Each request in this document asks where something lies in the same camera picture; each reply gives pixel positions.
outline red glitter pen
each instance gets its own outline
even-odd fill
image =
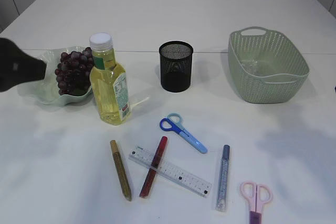
[[[166,144],[167,144],[167,140],[168,140],[168,138],[166,136],[163,136],[161,138],[161,141],[159,143],[158,148],[156,149],[156,152],[155,152],[155,155],[154,155],[154,158],[153,158],[153,161],[152,161],[152,165],[151,165],[152,167],[158,168],[161,157],[163,155],[164,149],[165,149]],[[142,186],[142,189],[141,189],[141,192],[140,192],[140,195],[139,195],[141,198],[145,198],[145,197],[148,196],[149,191],[151,190],[151,187],[152,187],[152,184],[153,184],[153,181],[154,181],[155,174],[156,174],[156,171],[153,170],[152,168],[149,168],[149,171],[147,173],[147,177],[145,179],[145,182],[143,183],[143,186]]]

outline blue scissors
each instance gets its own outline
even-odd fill
[[[173,122],[173,120],[171,119],[172,117],[177,117],[179,121]],[[167,122],[171,127],[163,127],[164,122]],[[202,154],[207,153],[207,148],[182,126],[182,117],[179,114],[171,113],[167,116],[167,118],[162,119],[160,121],[160,128],[164,131],[174,131],[175,133],[183,137],[194,148],[196,148],[196,150],[198,150]]]

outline pink scissors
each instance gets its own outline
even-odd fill
[[[252,185],[252,195],[248,195],[245,192],[244,186],[246,185]],[[261,200],[260,198],[261,188],[265,189],[268,193],[268,198],[264,200]],[[246,181],[240,185],[240,193],[248,201],[250,207],[250,224],[261,224],[262,209],[264,208],[265,204],[270,203],[273,200],[272,191],[266,185],[257,185],[252,181]]]

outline gold glitter pen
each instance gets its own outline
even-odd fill
[[[119,182],[121,185],[122,194],[124,194],[125,198],[129,201],[132,200],[132,193],[130,185],[128,184],[125,168],[122,164],[121,156],[118,150],[117,143],[115,140],[112,140],[110,142],[111,150],[112,150],[112,156],[115,164],[115,168],[117,169]]]

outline bottle cap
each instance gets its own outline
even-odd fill
[[[112,37],[108,33],[97,33],[90,37],[90,47],[93,51],[103,52],[113,48]]]
[[[225,160],[229,160],[230,158],[230,146],[229,145],[224,145],[222,157]]]

